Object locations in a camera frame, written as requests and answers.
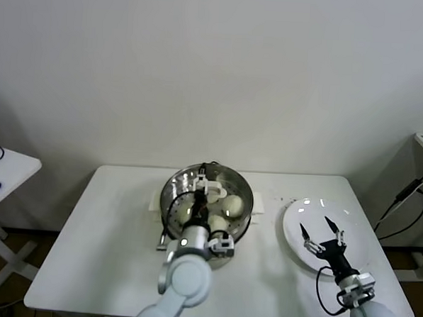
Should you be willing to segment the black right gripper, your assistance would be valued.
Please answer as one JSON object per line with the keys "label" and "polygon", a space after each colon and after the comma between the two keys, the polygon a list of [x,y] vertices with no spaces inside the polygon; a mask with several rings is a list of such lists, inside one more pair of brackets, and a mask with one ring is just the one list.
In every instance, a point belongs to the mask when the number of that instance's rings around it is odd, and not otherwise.
{"label": "black right gripper", "polygon": [[325,216],[325,220],[336,238],[318,244],[311,239],[303,224],[300,223],[300,230],[304,240],[303,246],[312,254],[319,255],[318,257],[321,260],[329,263],[335,279],[346,279],[351,275],[358,274],[358,270],[349,264],[344,255],[346,250],[344,231],[340,230],[327,216]]}

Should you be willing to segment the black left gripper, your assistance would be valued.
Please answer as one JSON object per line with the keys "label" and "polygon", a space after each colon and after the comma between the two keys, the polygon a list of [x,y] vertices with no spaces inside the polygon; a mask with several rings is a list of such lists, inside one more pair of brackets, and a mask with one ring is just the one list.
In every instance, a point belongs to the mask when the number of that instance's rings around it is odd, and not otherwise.
{"label": "black left gripper", "polygon": [[208,178],[206,175],[207,164],[202,164],[201,174],[197,174],[193,179],[192,190],[194,192],[193,205],[191,208],[191,225],[203,226],[208,228],[208,207],[207,207],[207,196],[208,193]]}

